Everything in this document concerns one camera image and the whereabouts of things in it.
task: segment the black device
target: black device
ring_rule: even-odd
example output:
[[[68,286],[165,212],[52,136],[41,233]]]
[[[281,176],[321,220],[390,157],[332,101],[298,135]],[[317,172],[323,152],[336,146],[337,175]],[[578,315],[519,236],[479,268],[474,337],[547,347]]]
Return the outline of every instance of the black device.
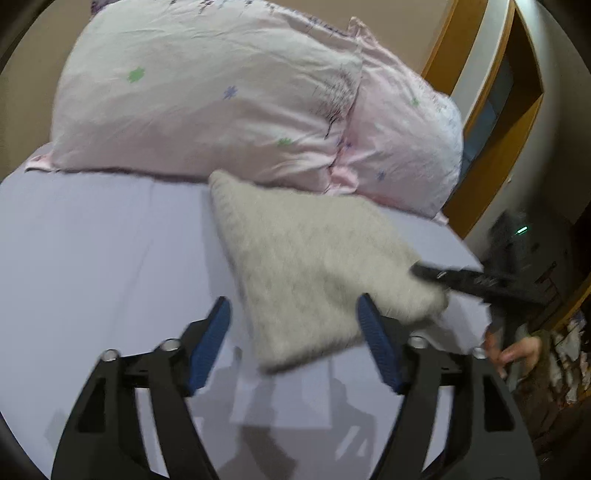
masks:
[[[445,269],[421,263],[413,265],[411,272],[418,278],[480,297],[484,303],[490,304],[492,331],[501,333],[498,335],[503,349],[527,335],[528,321],[545,306],[544,298],[535,286],[525,288],[512,275]],[[506,379],[509,391],[517,388],[523,368],[523,361],[514,362],[509,367]]]
[[[205,345],[203,355],[202,347],[219,348],[229,315],[228,301],[220,298],[208,318],[189,324],[179,340],[142,355],[104,352],[70,413],[52,480],[165,478],[148,466],[137,387],[150,389],[170,478],[217,480],[183,397],[205,384],[217,350]],[[405,395],[373,480],[538,480],[517,407],[482,351],[437,351],[425,339],[409,337],[398,320],[381,316],[367,294],[358,300],[358,318],[382,379]],[[449,436],[443,453],[423,472],[441,385],[456,387]]]

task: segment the clothing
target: clothing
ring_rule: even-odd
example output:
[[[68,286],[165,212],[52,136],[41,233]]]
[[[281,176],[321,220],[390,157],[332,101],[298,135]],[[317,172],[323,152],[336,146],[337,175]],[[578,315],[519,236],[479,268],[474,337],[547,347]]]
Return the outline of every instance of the clothing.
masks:
[[[591,397],[560,408],[550,384],[552,339],[545,330],[540,360],[515,390],[515,402],[538,456],[542,480],[579,480],[589,477],[591,453]]]

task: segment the pillow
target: pillow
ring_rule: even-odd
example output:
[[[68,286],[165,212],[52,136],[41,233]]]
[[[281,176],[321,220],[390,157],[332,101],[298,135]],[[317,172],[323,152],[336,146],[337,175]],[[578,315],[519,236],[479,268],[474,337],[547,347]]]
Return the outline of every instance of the pillow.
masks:
[[[267,2],[117,2],[68,58],[51,159],[323,192],[361,67],[354,38]]]
[[[460,112],[357,18],[349,34],[362,45],[363,72],[330,190],[433,218],[460,173]]]

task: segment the wall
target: wall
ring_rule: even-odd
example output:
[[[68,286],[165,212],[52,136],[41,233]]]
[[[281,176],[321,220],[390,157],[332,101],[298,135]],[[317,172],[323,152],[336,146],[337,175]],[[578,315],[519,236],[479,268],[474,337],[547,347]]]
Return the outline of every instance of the wall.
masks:
[[[49,140],[57,81],[89,15],[90,1],[56,0],[0,73],[0,180]]]
[[[546,202],[575,223],[591,202],[591,73],[554,20],[548,32],[560,68],[560,126],[554,158],[545,176]]]
[[[385,47],[421,73],[454,1],[277,0],[277,3],[343,29],[351,17],[359,17]]]
[[[558,65],[546,25],[550,14],[535,0],[516,0],[515,3],[530,32],[540,66],[544,99],[530,136],[505,184],[465,239],[479,258],[483,258],[488,250],[488,230],[498,216],[504,210],[522,208],[536,194],[550,161],[558,128]]]

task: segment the gray towel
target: gray towel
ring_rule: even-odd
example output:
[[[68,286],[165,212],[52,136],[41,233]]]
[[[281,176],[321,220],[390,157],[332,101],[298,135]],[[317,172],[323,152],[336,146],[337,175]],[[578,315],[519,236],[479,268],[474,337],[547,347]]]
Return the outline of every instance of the gray towel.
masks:
[[[265,189],[222,171],[209,185],[264,371],[359,342],[364,292],[406,324],[446,308],[441,288],[410,274],[419,256],[370,201]]]

